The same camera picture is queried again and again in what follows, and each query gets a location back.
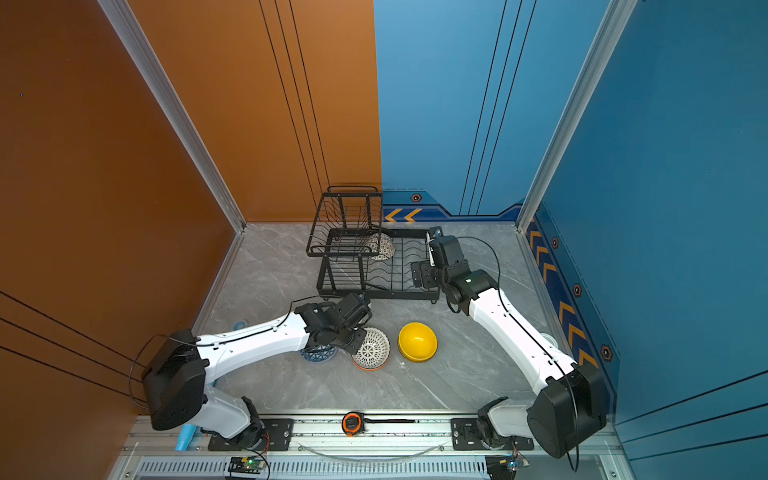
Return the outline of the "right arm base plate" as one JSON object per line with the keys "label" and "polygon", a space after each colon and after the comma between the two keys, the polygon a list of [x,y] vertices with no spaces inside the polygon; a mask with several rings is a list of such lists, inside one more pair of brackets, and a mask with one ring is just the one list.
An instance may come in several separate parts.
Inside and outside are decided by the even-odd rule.
{"label": "right arm base plate", "polygon": [[535,447],[531,438],[501,436],[488,420],[478,417],[452,418],[450,426],[452,446],[457,451],[532,451]]}

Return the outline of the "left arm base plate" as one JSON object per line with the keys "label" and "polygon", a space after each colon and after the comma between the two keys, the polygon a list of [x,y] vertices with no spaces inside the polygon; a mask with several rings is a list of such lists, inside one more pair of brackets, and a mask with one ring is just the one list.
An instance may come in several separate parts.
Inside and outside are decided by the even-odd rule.
{"label": "left arm base plate", "polygon": [[258,451],[261,453],[286,452],[289,450],[294,430],[291,418],[267,418],[262,420],[263,428],[258,433],[241,434],[234,439],[225,439],[212,434],[208,450]]}

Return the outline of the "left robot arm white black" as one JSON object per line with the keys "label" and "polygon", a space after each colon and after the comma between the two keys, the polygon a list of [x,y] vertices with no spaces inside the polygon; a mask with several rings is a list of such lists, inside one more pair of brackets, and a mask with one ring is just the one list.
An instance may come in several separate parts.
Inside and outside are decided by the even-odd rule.
{"label": "left robot arm white black", "polygon": [[229,373],[284,353],[332,347],[358,353],[372,317],[370,300],[351,293],[338,301],[306,303],[260,325],[219,334],[189,329],[165,338],[141,373],[156,431],[193,425],[239,450],[258,447],[265,426],[249,398],[214,386]]}

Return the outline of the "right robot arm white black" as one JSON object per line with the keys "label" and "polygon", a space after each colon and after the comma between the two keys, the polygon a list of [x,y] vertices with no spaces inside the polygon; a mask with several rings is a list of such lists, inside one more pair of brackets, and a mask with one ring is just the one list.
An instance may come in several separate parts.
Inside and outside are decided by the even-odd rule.
{"label": "right robot arm white black", "polygon": [[517,406],[507,399],[490,403],[479,415],[491,436],[527,437],[553,458],[579,453],[579,446],[608,421],[608,393],[599,368],[583,364],[547,341],[508,299],[500,277],[470,267],[460,239],[440,227],[425,234],[428,260],[416,280],[444,294],[454,313],[483,327],[518,366],[535,399]]}

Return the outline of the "brown floral patterned bowl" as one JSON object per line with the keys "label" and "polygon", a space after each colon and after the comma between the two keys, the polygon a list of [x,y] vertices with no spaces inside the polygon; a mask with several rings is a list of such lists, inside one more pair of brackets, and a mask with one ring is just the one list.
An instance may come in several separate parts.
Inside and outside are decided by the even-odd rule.
{"label": "brown floral patterned bowl", "polygon": [[371,253],[370,259],[374,262],[388,261],[396,253],[394,241],[386,234],[371,235],[366,239],[364,246]]}

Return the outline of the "blue triangle patterned bowl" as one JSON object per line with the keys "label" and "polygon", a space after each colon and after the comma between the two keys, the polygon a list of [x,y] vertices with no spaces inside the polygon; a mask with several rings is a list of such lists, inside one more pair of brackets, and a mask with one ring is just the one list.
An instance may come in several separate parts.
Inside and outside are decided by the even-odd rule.
{"label": "blue triangle patterned bowl", "polygon": [[303,359],[311,363],[322,363],[332,359],[338,349],[335,346],[322,346],[310,349],[303,349],[300,354]]}

